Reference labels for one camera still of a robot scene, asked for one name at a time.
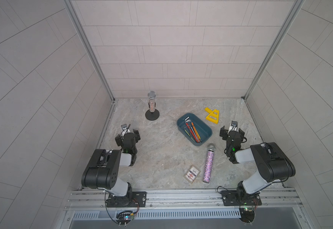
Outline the orange hex key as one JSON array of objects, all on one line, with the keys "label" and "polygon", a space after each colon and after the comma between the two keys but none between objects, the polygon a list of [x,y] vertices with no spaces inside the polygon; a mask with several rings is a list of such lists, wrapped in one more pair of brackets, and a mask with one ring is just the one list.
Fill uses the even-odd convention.
[{"label": "orange hex key", "polygon": [[201,142],[201,138],[199,137],[198,132],[197,132],[197,130],[196,130],[193,122],[191,122],[191,127],[192,127],[193,133],[194,133],[194,135],[195,135],[195,137],[197,139],[197,142],[200,143]]}]

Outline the red hex key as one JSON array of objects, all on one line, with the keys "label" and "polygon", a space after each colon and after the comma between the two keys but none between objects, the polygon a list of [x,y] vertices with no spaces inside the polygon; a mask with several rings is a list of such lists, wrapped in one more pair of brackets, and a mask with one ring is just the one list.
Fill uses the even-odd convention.
[{"label": "red hex key", "polygon": [[199,143],[200,139],[195,132],[195,128],[194,128],[189,116],[185,119],[185,124],[186,124],[187,129],[189,130],[190,136],[194,139],[194,141],[196,143]]}]

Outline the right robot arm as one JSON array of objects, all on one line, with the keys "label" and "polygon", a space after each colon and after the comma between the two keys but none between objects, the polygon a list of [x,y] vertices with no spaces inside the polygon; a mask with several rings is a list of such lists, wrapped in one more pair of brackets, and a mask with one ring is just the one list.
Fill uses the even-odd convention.
[{"label": "right robot arm", "polygon": [[223,190],[221,195],[225,206],[260,206],[260,192],[273,183],[284,182],[296,174],[293,163],[275,142],[260,143],[242,149],[246,142],[242,130],[220,129],[220,137],[226,141],[224,153],[233,164],[255,162],[257,171],[238,183],[236,190]]}]

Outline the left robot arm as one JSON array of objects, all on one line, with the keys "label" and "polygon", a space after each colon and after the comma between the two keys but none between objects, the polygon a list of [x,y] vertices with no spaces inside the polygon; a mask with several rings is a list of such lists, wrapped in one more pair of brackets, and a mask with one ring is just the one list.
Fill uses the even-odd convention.
[{"label": "left robot arm", "polygon": [[122,126],[121,134],[115,137],[120,149],[95,149],[81,178],[85,188],[99,189],[109,193],[105,201],[108,207],[126,207],[133,203],[130,183],[118,178],[120,167],[132,167],[137,158],[136,143],[141,139],[138,130],[130,131]]}]

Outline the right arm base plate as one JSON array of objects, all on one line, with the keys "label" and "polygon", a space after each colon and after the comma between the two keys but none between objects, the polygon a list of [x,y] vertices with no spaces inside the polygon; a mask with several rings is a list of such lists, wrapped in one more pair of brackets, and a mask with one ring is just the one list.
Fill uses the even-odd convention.
[{"label": "right arm base plate", "polygon": [[233,190],[220,191],[224,206],[261,206],[262,201],[258,193],[246,194],[244,191],[238,193]]}]

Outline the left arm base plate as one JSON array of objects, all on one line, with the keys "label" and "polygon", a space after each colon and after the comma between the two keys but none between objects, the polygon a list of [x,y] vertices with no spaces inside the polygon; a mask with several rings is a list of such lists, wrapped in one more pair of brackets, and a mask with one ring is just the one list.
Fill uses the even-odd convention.
[{"label": "left arm base plate", "polygon": [[105,199],[105,204],[109,208],[135,208],[145,207],[147,192],[136,191],[128,193],[124,197],[116,197],[110,195]]}]

